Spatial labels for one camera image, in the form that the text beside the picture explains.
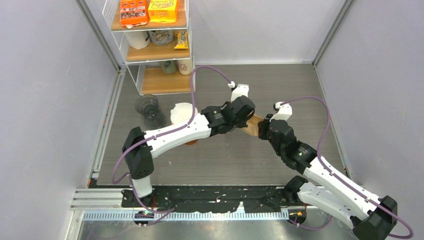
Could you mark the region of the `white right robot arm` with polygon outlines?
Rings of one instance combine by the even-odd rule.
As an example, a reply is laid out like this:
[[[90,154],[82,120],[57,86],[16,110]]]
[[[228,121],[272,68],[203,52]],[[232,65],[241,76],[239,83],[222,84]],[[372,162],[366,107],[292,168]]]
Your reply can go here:
[[[291,205],[313,205],[347,225],[359,240],[384,240],[397,224],[398,204],[379,197],[332,167],[310,145],[297,140],[285,120],[261,120],[258,137],[271,144],[287,167],[300,175],[285,185]]]

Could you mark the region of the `brown paper filter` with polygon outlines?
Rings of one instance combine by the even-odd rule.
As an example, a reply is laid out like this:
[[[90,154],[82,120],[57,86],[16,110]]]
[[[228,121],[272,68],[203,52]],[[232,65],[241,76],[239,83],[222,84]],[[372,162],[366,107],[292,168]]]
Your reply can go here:
[[[259,126],[258,124],[260,122],[262,122],[264,120],[263,117],[260,117],[256,114],[254,114],[247,122],[247,126],[243,127],[241,130],[250,135],[250,136],[254,136],[254,137],[258,137],[259,135]]]

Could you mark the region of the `amber glass jar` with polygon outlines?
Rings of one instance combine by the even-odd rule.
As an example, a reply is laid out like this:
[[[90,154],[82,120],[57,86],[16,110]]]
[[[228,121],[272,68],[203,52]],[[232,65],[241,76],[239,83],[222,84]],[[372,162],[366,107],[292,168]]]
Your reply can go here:
[[[185,143],[185,145],[193,145],[193,144],[195,144],[197,142],[197,140],[192,140],[192,141],[188,141],[188,142],[186,142]]]

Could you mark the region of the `white paper coffee filter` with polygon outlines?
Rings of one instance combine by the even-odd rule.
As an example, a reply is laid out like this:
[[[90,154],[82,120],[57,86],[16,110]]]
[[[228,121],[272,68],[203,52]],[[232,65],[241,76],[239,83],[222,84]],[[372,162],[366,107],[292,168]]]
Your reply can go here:
[[[196,115],[198,109],[188,102],[176,103],[173,109],[170,110],[170,121],[172,125],[187,123],[192,115]]]

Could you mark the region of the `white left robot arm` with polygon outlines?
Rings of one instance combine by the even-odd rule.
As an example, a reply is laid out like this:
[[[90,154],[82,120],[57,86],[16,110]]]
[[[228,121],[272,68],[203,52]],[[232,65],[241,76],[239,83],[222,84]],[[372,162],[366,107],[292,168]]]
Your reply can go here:
[[[207,106],[193,119],[178,124],[149,131],[142,131],[140,127],[131,129],[120,159],[127,164],[135,202],[141,207],[148,207],[153,202],[150,175],[154,171],[155,158],[188,142],[245,128],[255,108],[255,104],[242,95],[222,106]]]

